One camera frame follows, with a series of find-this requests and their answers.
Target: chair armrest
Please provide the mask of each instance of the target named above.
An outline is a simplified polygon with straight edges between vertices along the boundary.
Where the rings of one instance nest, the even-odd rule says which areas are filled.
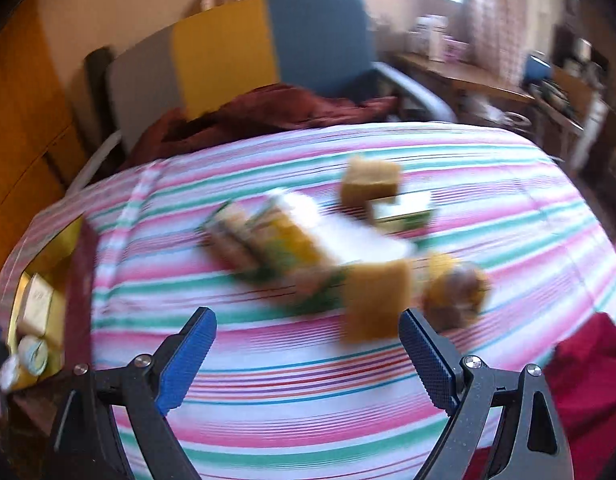
[[[92,178],[97,173],[97,170],[102,165],[103,161],[106,160],[106,157],[110,154],[112,149],[117,146],[121,142],[121,130],[117,130],[116,132],[112,132],[106,140],[99,146],[97,151],[92,154],[92,157],[89,158],[86,165],[82,168],[82,170],[77,174],[77,176],[70,184],[68,191],[66,191],[66,196],[73,195],[77,192],[80,192],[84,187],[88,186]]]
[[[397,86],[400,92],[406,94],[409,98],[414,99],[420,104],[429,114],[428,120],[440,121],[444,123],[456,123],[457,117],[452,111],[452,108],[441,99],[433,94],[425,86],[417,83],[409,78],[404,73],[379,61],[373,63],[374,70],[378,76]]]

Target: brown blanket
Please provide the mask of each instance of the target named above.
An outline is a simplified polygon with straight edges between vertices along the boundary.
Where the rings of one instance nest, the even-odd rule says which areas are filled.
[[[190,122],[178,108],[166,112],[142,134],[120,170],[264,134],[383,121],[396,107],[396,97],[355,105],[284,83],[264,86]]]

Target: chair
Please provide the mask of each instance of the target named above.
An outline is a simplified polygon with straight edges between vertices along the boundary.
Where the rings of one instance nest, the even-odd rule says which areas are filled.
[[[415,101],[426,120],[456,122],[438,96],[375,60],[368,25],[364,0],[241,0],[145,38],[105,70],[101,64],[96,69],[106,73],[118,130],[93,155],[68,194],[88,184],[116,144],[121,142],[129,153],[143,131],[169,109],[181,107],[193,119],[276,82],[354,102],[396,94],[402,101]],[[108,57],[98,59],[106,63]],[[89,79],[93,84],[96,78]],[[101,123],[108,124],[106,111],[99,113]]]

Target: white armrest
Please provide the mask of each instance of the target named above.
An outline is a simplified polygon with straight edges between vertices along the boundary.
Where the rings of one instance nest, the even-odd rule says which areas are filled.
[[[121,130],[111,133],[106,140],[99,146],[98,150],[92,154],[86,165],[77,174],[77,176],[70,184],[66,196],[70,196],[77,192],[80,192],[84,187],[88,186],[88,183],[92,180],[97,173],[97,170],[102,165],[108,154],[112,149],[121,142]]]

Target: wooden cabinet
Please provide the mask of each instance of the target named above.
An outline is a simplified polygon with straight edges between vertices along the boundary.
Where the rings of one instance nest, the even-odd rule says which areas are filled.
[[[24,0],[0,32],[0,270],[32,217],[64,195],[85,161],[37,0]]]

